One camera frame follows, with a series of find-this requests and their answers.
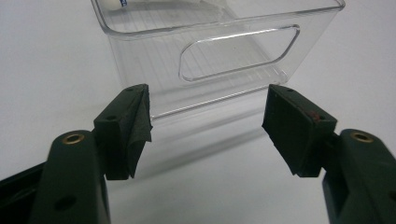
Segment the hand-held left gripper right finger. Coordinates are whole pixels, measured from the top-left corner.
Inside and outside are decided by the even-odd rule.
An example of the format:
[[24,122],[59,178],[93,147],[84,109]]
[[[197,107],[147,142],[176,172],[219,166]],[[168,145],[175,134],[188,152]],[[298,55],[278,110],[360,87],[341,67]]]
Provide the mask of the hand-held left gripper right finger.
[[293,174],[325,171],[330,223],[396,224],[396,158],[370,133],[335,133],[336,123],[299,92],[269,86],[262,127]]

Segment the clear plastic bin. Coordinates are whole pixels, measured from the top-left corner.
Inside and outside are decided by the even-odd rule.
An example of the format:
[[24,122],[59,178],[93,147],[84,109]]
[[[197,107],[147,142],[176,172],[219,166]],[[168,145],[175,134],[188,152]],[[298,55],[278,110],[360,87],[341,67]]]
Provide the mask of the clear plastic bin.
[[167,118],[289,81],[345,0],[91,0],[124,87]]

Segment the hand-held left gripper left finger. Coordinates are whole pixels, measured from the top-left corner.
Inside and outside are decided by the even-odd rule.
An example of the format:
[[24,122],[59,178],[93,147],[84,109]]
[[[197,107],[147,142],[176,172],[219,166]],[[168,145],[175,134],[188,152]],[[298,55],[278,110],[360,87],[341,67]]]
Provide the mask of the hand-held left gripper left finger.
[[29,224],[110,224],[106,182],[133,177],[151,140],[149,86],[124,89],[91,131],[53,140]]

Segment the white table cover sheet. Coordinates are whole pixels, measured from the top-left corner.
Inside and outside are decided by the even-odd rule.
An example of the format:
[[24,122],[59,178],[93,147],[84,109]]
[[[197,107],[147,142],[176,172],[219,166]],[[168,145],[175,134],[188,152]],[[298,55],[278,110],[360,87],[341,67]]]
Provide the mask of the white table cover sheet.
[[[396,155],[396,0],[345,2],[289,85]],[[90,0],[0,0],[0,180],[119,92]],[[320,180],[293,175],[262,129],[265,98],[156,123],[135,178],[107,185],[112,223],[328,224]]]

